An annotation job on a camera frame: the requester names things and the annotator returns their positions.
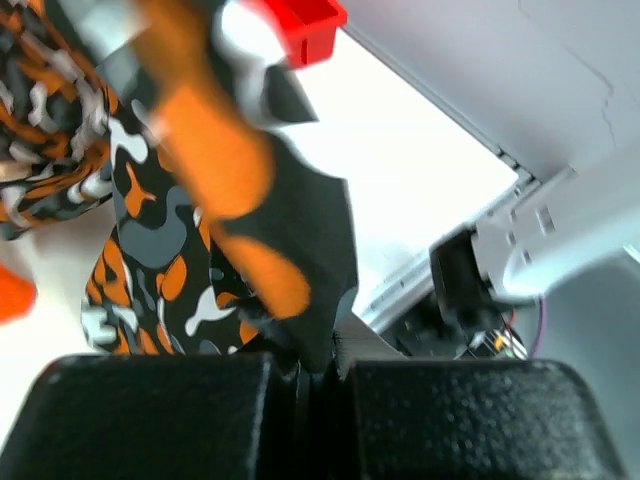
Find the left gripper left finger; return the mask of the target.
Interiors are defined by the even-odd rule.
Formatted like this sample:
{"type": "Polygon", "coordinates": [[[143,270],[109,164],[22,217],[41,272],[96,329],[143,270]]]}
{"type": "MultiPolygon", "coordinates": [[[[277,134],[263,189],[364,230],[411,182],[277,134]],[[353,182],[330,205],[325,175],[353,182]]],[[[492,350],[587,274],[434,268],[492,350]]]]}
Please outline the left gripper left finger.
{"type": "Polygon", "coordinates": [[[291,479],[294,383],[267,355],[67,356],[34,382],[5,479],[291,479]]]}

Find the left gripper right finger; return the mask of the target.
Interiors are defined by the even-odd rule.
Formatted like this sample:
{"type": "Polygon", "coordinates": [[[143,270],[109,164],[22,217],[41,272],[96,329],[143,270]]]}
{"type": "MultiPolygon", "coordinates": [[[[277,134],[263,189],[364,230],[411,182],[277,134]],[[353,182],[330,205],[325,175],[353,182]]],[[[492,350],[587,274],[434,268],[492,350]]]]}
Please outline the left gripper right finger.
{"type": "Polygon", "coordinates": [[[314,400],[327,479],[624,479],[588,385],[547,360],[408,359],[342,327],[314,400]]]}

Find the orange camouflage shorts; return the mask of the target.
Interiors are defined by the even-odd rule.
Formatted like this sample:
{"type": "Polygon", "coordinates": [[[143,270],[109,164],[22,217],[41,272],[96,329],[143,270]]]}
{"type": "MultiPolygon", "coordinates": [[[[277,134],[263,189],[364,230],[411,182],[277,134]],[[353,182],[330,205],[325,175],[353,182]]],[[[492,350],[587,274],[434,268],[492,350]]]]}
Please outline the orange camouflage shorts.
{"type": "Polygon", "coordinates": [[[266,12],[245,1],[5,1],[1,234],[105,202],[81,299],[111,354],[264,335],[311,372],[358,287],[344,180],[266,12]]]}

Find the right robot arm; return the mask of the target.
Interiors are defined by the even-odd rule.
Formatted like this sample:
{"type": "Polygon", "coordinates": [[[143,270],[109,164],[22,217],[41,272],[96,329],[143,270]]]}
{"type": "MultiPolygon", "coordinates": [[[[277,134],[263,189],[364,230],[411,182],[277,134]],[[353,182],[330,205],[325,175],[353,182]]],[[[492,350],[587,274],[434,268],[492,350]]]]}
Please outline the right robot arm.
{"type": "Polygon", "coordinates": [[[638,168],[549,182],[431,249],[442,318],[476,325],[543,296],[638,238],[638,168]]]}

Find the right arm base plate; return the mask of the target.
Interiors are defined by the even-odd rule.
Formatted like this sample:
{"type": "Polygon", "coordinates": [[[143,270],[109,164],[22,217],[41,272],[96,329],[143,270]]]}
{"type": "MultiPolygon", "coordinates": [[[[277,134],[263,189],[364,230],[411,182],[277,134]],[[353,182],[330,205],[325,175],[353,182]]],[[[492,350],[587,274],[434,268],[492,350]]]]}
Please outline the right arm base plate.
{"type": "Polygon", "coordinates": [[[502,315],[497,329],[454,338],[431,293],[398,318],[384,338],[408,357],[526,360],[529,354],[513,329],[514,317],[514,312],[502,315]]]}

